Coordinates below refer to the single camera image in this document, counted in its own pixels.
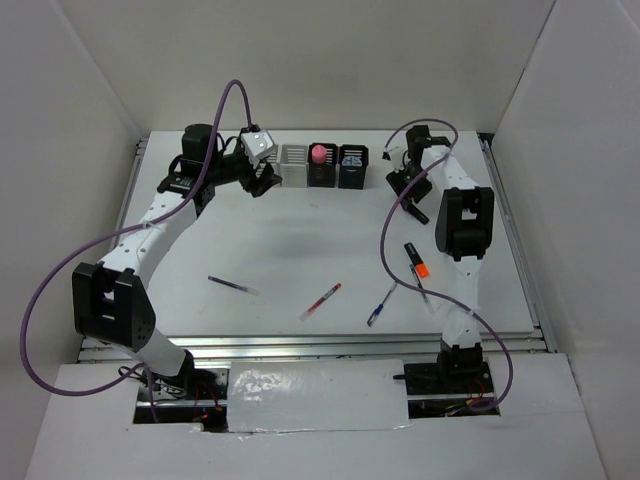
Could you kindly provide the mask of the blue glue bottle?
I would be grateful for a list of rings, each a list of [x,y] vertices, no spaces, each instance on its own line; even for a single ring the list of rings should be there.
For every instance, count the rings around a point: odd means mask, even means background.
[[[341,166],[360,168],[362,166],[362,159],[358,156],[345,156],[341,160]]]

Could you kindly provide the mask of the pink cap glue bottle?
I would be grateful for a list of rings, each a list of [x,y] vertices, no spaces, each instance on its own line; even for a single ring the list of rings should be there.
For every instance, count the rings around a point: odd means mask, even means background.
[[[315,144],[311,149],[311,162],[318,165],[323,165],[328,162],[329,152],[328,149],[322,144]]]

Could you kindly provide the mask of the orange highlighter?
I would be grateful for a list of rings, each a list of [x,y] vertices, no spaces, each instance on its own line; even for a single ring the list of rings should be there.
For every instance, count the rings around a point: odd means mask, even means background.
[[[428,277],[430,275],[430,271],[426,266],[426,264],[424,263],[424,261],[422,260],[415,246],[411,242],[408,242],[404,244],[404,249],[418,277],[419,278]]]

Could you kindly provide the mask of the pink highlighter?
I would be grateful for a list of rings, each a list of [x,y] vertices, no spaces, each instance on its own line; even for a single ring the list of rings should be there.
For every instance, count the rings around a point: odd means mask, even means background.
[[[411,200],[404,199],[400,205],[404,212],[418,220],[422,225],[429,223],[429,218]]]

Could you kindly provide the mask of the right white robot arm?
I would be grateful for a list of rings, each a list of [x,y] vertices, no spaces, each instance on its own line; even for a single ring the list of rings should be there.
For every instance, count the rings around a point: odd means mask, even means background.
[[[441,195],[435,223],[435,244],[451,269],[449,294],[430,292],[416,286],[422,294],[451,304],[440,340],[436,360],[436,379],[448,392],[460,391],[481,372],[483,350],[480,329],[486,325],[477,314],[479,274],[493,240],[494,191],[478,184],[453,155],[459,133],[450,123],[453,139],[431,133],[428,119],[412,120],[398,128],[406,132],[407,153],[394,163],[387,182],[397,195],[383,224],[380,257],[389,271],[385,241],[392,216],[401,208],[415,219],[427,217],[417,207],[433,189]]]

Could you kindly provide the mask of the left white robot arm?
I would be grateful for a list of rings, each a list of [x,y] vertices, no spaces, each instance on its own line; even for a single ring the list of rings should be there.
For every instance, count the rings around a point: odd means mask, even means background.
[[[149,282],[172,245],[213,200],[216,187],[237,182],[259,197],[282,181],[268,162],[276,143],[266,130],[257,125],[242,129],[234,149],[223,154],[209,128],[194,124],[185,129],[182,152],[170,163],[141,229],[122,236],[99,262],[80,263],[72,274],[76,332],[144,363],[176,399],[189,397],[200,382],[215,377],[196,368],[193,355],[157,328],[146,292]]]

